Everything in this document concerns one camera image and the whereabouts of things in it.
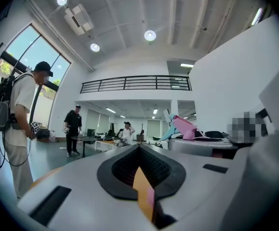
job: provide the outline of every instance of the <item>balcony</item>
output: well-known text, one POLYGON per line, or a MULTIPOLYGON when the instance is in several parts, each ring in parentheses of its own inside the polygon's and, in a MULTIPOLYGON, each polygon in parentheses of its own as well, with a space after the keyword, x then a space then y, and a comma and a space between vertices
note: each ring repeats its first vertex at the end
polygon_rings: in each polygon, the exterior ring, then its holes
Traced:
POLYGON ((185 76, 127 76, 84 82, 80 93, 113 90, 192 90, 185 76))

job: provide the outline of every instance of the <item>light blue object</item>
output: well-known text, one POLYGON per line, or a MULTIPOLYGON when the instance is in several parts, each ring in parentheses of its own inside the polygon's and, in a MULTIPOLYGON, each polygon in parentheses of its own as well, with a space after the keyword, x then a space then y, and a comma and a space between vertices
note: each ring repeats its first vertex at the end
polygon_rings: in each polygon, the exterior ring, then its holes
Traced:
POLYGON ((171 113, 169 115, 169 118, 171 119, 170 122, 170 128, 167 130, 167 132, 163 135, 163 137, 160 139, 160 141, 164 141, 166 139, 169 139, 172 135, 180 133, 180 131, 174 126, 173 124, 173 118, 176 116, 176 114, 171 113))

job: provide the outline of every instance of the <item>gray floor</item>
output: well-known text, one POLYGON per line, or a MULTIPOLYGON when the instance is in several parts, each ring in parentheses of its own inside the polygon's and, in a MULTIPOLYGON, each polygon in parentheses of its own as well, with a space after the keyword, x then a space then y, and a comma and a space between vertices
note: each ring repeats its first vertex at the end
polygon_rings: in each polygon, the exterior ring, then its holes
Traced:
MULTIPOLYGON (((100 153, 100 151, 95 151, 94 145, 85 146, 85 155, 92 156, 100 153)), ((80 155, 72 155, 72 157, 66 156, 65 148, 66 142, 39 142, 32 141, 31 150, 29 154, 29 163, 32 173, 33 180, 36 181, 41 176, 44 176, 49 171, 62 167, 67 163, 74 160, 80 160, 82 156, 82 143, 77 143, 77 150, 80 155)), ((15 195, 13 187, 13 177, 10 165, 8 162, 4 161, 2 168, 0 169, 0 197, 5 201, 17 203, 17 198, 15 195)))

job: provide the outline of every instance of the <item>black t-shirt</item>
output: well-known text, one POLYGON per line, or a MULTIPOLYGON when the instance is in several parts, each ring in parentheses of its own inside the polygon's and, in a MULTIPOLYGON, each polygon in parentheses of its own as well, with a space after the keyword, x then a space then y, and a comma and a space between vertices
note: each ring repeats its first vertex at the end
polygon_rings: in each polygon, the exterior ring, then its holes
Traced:
POLYGON ((78 129, 78 127, 81 127, 81 116, 74 111, 70 111, 66 115, 64 122, 67 122, 67 126, 71 129, 78 129))

